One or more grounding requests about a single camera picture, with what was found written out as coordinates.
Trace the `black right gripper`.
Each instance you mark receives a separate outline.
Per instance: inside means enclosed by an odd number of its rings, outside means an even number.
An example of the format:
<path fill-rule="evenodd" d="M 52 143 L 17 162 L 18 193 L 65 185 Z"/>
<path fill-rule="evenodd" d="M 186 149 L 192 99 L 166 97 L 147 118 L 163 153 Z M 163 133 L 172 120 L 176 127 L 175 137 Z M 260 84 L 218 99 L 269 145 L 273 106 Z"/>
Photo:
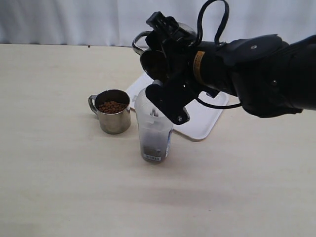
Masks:
<path fill-rule="evenodd" d="M 153 80 L 146 97 L 173 123 L 190 121 L 186 106 L 195 100 L 198 84 L 182 71 L 186 53 L 197 34 L 181 29 L 175 18 L 154 12 L 147 20 L 151 31 L 146 37 L 145 72 Z"/>

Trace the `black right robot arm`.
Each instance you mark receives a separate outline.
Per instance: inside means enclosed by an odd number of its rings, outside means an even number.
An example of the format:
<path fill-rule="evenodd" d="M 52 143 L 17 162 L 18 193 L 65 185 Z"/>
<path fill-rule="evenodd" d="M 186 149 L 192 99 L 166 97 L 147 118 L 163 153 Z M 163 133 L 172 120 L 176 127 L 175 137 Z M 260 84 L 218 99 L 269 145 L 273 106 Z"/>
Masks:
<path fill-rule="evenodd" d="M 155 12 L 141 56 L 146 73 L 160 85 L 147 98 L 174 124 L 189 120 L 185 107 L 201 92 L 235 96 L 249 114 L 273 118 L 316 108 L 316 38 L 288 44 L 277 35 L 218 45 L 196 42 L 172 17 Z"/>

